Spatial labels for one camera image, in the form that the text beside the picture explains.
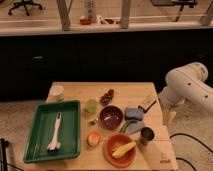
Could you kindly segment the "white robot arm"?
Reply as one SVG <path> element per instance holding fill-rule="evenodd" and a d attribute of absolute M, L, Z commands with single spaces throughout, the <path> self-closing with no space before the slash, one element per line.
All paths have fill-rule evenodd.
<path fill-rule="evenodd" d="M 213 88 L 205 84 L 208 78 L 207 67 L 193 62 L 170 70 L 166 76 L 166 86 L 158 94 L 163 124 L 169 125 L 176 112 L 174 108 L 190 100 L 213 115 Z"/>

